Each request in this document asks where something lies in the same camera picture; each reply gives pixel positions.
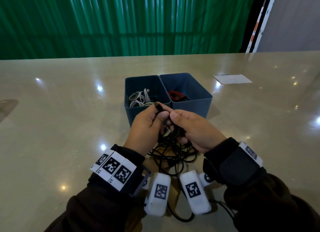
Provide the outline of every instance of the hand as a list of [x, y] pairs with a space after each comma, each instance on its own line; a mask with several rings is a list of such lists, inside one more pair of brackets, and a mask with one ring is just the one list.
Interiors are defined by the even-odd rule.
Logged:
[[226, 140], [226, 137], [205, 118], [186, 110], [175, 109], [170, 112], [171, 121], [186, 131], [185, 137], [178, 137], [178, 141], [192, 143], [195, 149], [206, 153]]
[[163, 134], [165, 128], [163, 121], [169, 117], [169, 112], [172, 111], [164, 104], [161, 106], [165, 111], [160, 112], [157, 116], [158, 110], [155, 105], [150, 105], [136, 115], [124, 147], [130, 148], [142, 156], [146, 156], [154, 148], [158, 141], [159, 132]]

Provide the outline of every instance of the blue bin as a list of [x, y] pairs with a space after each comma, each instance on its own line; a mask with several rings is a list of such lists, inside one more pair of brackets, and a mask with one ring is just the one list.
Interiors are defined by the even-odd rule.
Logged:
[[166, 91], [178, 91], [190, 101], [171, 102], [173, 109], [184, 109], [206, 118], [212, 101], [212, 95], [189, 73], [160, 75]]
[[159, 101], [162, 104], [170, 106], [171, 99], [159, 76], [127, 77], [124, 84], [124, 107], [130, 126], [136, 115], [148, 108], [148, 106], [130, 108], [131, 101], [129, 100], [129, 97], [132, 93], [143, 91], [145, 88], [150, 89], [149, 97], [151, 100]]

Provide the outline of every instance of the left hand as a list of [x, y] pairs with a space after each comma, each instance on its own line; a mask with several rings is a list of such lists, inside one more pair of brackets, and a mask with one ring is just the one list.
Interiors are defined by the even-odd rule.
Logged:
[[172, 111], [170, 107], [164, 104], [161, 104], [161, 106], [164, 111], [157, 116], [158, 110], [155, 105], [150, 105], [136, 115], [127, 141], [123, 145], [125, 148], [130, 148], [142, 156], [146, 156], [154, 148], [158, 141], [159, 132], [163, 134], [163, 121], [169, 117], [169, 113]]

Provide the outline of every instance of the black jacket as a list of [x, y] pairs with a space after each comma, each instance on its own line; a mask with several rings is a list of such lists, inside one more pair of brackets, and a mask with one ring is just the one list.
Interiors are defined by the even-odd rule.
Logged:
[[[135, 165], [144, 157], [117, 145], [112, 147]], [[237, 190], [228, 187], [227, 205], [237, 214], [238, 231], [320, 231], [320, 216], [302, 199], [291, 195], [287, 186], [268, 174], [255, 185]], [[123, 231], [133, 198], [115, 190], [98, 175], [67, 203], [66, 211], [45, 230], [49, 231]]]

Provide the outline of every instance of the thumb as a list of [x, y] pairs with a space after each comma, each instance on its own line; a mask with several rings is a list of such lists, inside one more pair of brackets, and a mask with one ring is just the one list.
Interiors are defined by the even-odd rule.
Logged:
[[160, 128], [163, 125], [163, 121], [166, 120], [169, 117], [169, 112], [167, 111], [162, 111], [157, 116], [155, 117], [153, 123], [152, 123], [152, 128], [155, 128], [160, 131]]
[[174, 124], [185, 129], [186, 131], [187, 131], [188, 127], [190, 126], [190, 120], [183, 118], [177, 112], [172, 111], [170, 113], [170, 119]]

